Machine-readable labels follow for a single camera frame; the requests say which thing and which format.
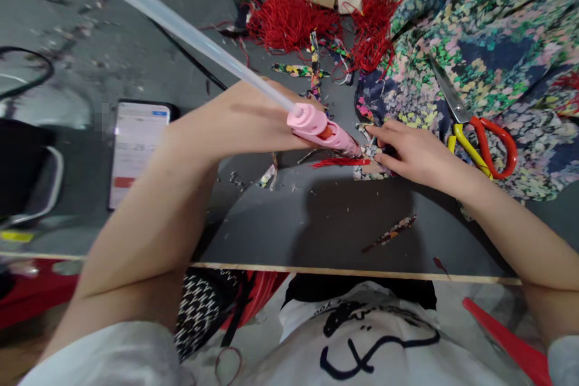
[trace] phone screen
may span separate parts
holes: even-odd
[[[116,209],[146,167],[171,113],[167,106],[119,103],[109,208]]]

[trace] scissors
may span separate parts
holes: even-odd
[[[517,165],[517,157],[519,154],[513,137],[494,122],[491,122],[485,118],[479,119],[476,116],[472,116],[464,106],[460,96],[458,96],[458,92],[456,89],[454,89],[454,86],[446,75],[445,70],[441,68],[441,66],[432,58],[430,54],[428,54],[428,60],[432,65],[432,69],[434,70],[434,75],[436,77],[436,81],[438,81],[440,90],[442,90],[442,93],[445,95],[446,102],[451,108],[451,112],[457,122],[452,126],[452,132],[454,133],[454,136],[450,136],[448,138],[448,149],[454,154],[454,148],[458,140],[458,143],[463,146],[468,155],[470,155],[470,158],[472,158],[478,168],[483,171],[487,177],[490,179],[505,179],[511,176],[514,172],[515,166]],[[476,149],[474,149],[468,139],[464,136],[464,124],[471,124],[473,127],[475,127],[482,157],[478,152],[476,152]],[[493,157],[490,155],[489,143],[487,142],[485,129],[499,136],[502,143],[505,145],[505,148],[507,149],[507,164],[501,173],[497,172],[493,164]]]

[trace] floral fabric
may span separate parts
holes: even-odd
[[[379,81],[379,68],[358,82],[362,114],[378,125],[396,118],[427,128],[446,143],[454,119],[430,52],[470,112],[515,139],[517,168],[495,181],[511,196],[552,200],[579,179],[577,91],[555,83],[578,69],[579,0],[403,0],[391,34],[396,58],[385,79]],[[478,149],[472,126],[464,131]],[[493,134],[487,137],[502,171],[506,149]],[[472,164],[459,145],[456,154]]]

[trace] black and white pattern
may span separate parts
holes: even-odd
[[[175,345],[181,360],[203,346],[226,320],[235,302],[240,273],[187,269],[175,333]]]

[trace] scissor blade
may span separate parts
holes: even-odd
[[[458,92],[446,75],[445,70],[441,68],[441,66],[432,58],[430,54],[428,54],[428,60],[432,65],[436,81],[438,81],[440,90],[442,90],[442,93],[445,95],[446,102],[451,108],[451,112],[454,115],[454,118],[459,124],[467,124],[472,118],[472,115],[464,106],[460,96],[458,96]]]

